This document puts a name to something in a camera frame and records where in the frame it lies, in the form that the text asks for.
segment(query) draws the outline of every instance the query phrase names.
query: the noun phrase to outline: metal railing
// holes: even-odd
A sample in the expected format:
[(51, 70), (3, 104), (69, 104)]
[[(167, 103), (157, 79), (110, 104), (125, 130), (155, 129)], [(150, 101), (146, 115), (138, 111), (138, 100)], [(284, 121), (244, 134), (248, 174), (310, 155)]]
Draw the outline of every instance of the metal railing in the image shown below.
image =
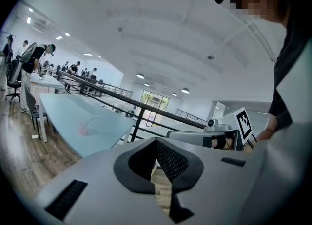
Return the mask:
[[(83, 76), (79, 76), (79, 75), (75, 75), (75, 77), (77, 77), (79, 79), (82, 79), (82, 80), (84, 80), (86, 82), (90, 82), (90, 83), (92, 83), (94, 85), (97, 85), (99, 87), (102, 87), (104, 89), (107, 89), (107, 90), (109, 90), (111, 92), (114, 92), (114, 93), (120, 94), (122, 96), (125, 96), (127, 98), (131, 98), (131, 96), (132, 96), (132, 91), (128, 91), (126, 89), (115, 87), (115, 86), (106, 84), (104, 82), (100, 82), (100, 81), (97, 81), (95, 79), (91, 79), (91, 78), (87, 78), (87, 77), (83, 77)], [(104, 94), (101, 91), (98, 91), (97, 89), (91, 88), (91, 87), (88, 88), (87, 90), (89, 91), (89, 94), (93, 94), (94, 97), (100, 97), (101, 98), (101, 97), (104, 97), (104, 96), (108, 95), (108, 94)]]
[(192, 121), (198, 121), (198, 120), (200, 120), (200, 121), (202, 121), (202, 123), (204, 123), (204, 124), (208, 124), (208, 122), (206, 121), (206, 120), (203, 120), (203, 119), (201, 119), (201, 118), (198, 118), (198, 117), (196, 117), (196, 116), (194, 116), (194, 115), (191, 115), (191, 114), (189, 114), (189, 113), (187, 113), (187, 112), (184, 112), (184, 111), (182, 111), (182, 110), (180, 110), (180, 109), (177, 109), (177, 111), (176, 111), (176, 113), (175, 113), (177, 116), (179, 116), (179, 117), (182, 117), (182, 118), (186, 118), (186, 119), (189, 119), (189, 120), (192, 120)]
[[(108, 90), (106, 88), (103, 88), (101, 86), (95, 85), (95, 84), (91, 83), (90, 81), (82, 79), (81, 77), (77, 77), (75, 75), (71, 75), (71, 74), (68, 74), (68, 73), (63, 72), (63, 71), (59, 71), (57, 80), (59, 82), (61, 82), (62, 84), (66, 85), (67, 88), (68, 88), (68, 86), (70, 87), (69, 90), (66, 89), (66, 93), (68, 93), (68, 94), (73, 94), (72, 91), (74, 91), (74, 92), (76, 92), (76, 94), (81, 94), (83, 96), (87, 96), (87, 97), (90, 97), (92, 99), (95, 99), (96, 101), (98, 101), (98, 102), (100, 102), (100, 103), (102, 103), (102, 104), (104, 104), (106, 106), (112, 107), (115, 110), (123, 112), (123, 113), (129, 115), (130, 117), (132, 117), (134, 119), (137, 119), (136, 124), (134, 125), (134, 130), (130, 133), (130, 136), (131, 136), (131, 141), (130, 142), (133, 142), (135, 140), (135, 138), (143, 139), (143, 137), (138, 136), (138, 134), (137, 134), (138, 130), (147, 132), (147, 133), (152, 134), (154, 136), (165, 137), (164, 134), (159, 134), (157, 132), (150, 131), (150, 130), (147, 130), (147, 129), (143, 128), (143, 127), (140, 127), (141, 121), (147, 121), (147, 122), (155, 124), (157, 126), (166, 128), (166, 129), (168, 129), (170, 131), (179, 131), (179, 130), (174, 129), (172, 127), (169, 127), (169, 126), (163, 125), (161, 123), (157, 123), (155, 121), (151, 121), (151, 120), (148, 120), (148, 119), (144, 118), (143, 115), (144, 115), (144, 112), (146, 110), (149, 110), (151, 112), (154, 112), (156, 114), (162, 115), (162, 116), (167, 117), (169, 119), (172, 119), (172, 120), (175, 120), (175, 121), (179, 121), (181, 123), (184, 123), (186, 125), (193, 126), (193, 127), (196, 127), (196, 128), (205, 129), (205, 127), (206, 127), (203, 124), (194, 122), (194, 121), (189, 120), (189, 119), (185, 119), (183, 117), (176, 116), (174, 114), (162, 111), (162, 110), (157, 109), (157, 108), (152, 107), (152, 106), (148, 106), (148, 105), (143, 104), (141, 102), (138, 102), (138, 101), (135, 101), (133, 99), (130, 99), (130, 98), (124, 96), (124, 95), (118, 94), (116, 92), (110, 91), (110, 90)], [(123, 102), (129, 103), (129, 104), (131, 104), (131, 105), (133, 105), (135, 107), (141, 108), (141, 110), (139, 112), (139, 115), (133, 114), (133, 113), (128, 112), (128, 111), (125, 111), (122, 108), (116, 107), (116, 106), (114, 106), (114, 105), (112, 105), (110, 103), (107, 103), (107, 102), (103, 101), (102, 99), (96, 98), (94, 96), (94, 94), (90, 94), (90, 92), (88, 91), (89, 88), (91, 88), (91, 89), (93, 89), (93, 90), (95, 90), (95, 91), (97, 91), (99, 93), (102, 93), (102, 94), (111, 96), (113, 98), (122, 100)]]

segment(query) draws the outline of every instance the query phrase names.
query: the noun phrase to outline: wooden floor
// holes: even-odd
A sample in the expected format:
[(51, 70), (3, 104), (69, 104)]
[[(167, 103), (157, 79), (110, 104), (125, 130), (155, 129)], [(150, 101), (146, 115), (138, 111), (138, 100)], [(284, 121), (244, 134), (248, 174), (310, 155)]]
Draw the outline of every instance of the wooden floor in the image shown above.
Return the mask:
[[(54, 177), (81, 158), (59, 134), (55, 135), (51, 125), (45, 126), (47, 143), (32, 139), (37, 130), (33, 128), (30, 115), (20, 112), (17, 97), (11, 105), (9, 98), (5, 100), (5, 95), (12, 92), (13, 89), (0, 92), (0, 166), (15, 190), (34, 198)], [(38, 93), (44, 92), (47, 88), (32, 85), (36, 99)], [(151, 182), (156, 186), (156, 201), (168, 213), (171, 200), (169, 180), (162, 170), (156, 169)]]

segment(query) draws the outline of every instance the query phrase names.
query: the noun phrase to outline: window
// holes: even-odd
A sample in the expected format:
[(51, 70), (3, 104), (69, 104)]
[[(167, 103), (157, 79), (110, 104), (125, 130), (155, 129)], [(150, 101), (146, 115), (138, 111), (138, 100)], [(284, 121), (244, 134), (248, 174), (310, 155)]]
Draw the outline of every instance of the window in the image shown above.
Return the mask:
[[(141, 103), (155, 107), (157, 109), (166, 111), (167, 107), (169, 105), (170, 99), (166, 98), (164, 96), (149, 92), (147, 90), (143, 91), (143, 94), (141, 96)], [(139, 115), (141, 111), (141, 108), (138, 108), (136, 111), (136, 114)], [(146, 118), (150, 120), (151, 122), (148, 122), (146, 120), (141, 121), (141, 125), (151, 127), (151, 126), (158, 126), (156, 124), (153, 124), (152, 122), (161, 123), (163, 116), (156, 114), (155, 112), (151, 112), (149, 110), (145, 110), (143, 118)]]

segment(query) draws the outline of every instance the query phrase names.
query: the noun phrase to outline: white pants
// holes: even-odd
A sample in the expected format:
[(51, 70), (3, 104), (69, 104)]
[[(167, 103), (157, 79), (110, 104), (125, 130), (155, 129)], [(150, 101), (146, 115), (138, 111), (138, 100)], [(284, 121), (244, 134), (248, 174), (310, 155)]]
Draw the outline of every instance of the white pants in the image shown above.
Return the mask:
[(5, 89), (6, 87), (6, 64), (5, 64), (5, 58), (0, 57), (0, 89)]
[(22, 109), (29, 110), (26, 102), (26, 90), (25, 85), (28, 86), (28, 88), (31, 88), (30, 83), (31, 73), (26, 72), (24, 69), (21, 70), (21, 88), (20, 88), (20, 107)]

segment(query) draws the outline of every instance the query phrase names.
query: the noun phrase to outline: black slot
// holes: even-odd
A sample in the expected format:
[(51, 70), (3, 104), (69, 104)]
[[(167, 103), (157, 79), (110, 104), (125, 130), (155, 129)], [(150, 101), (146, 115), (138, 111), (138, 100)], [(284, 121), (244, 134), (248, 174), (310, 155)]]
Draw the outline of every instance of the black slot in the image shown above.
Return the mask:
[(230, 157), (224, 157), (221, 159), (221, 161), (228, 163), (228, 164), (231, 164), (231, 165), (240, 166), (240, 167), (243, 167), (246, 163), (246, 161), (234, 159), (234, 158), (230, 158)]
[(46, 211), (59, 220), (63, 220), (87, 185), (87, 183), (78, 180), (72, 181), (57, 199), (48, 206)]

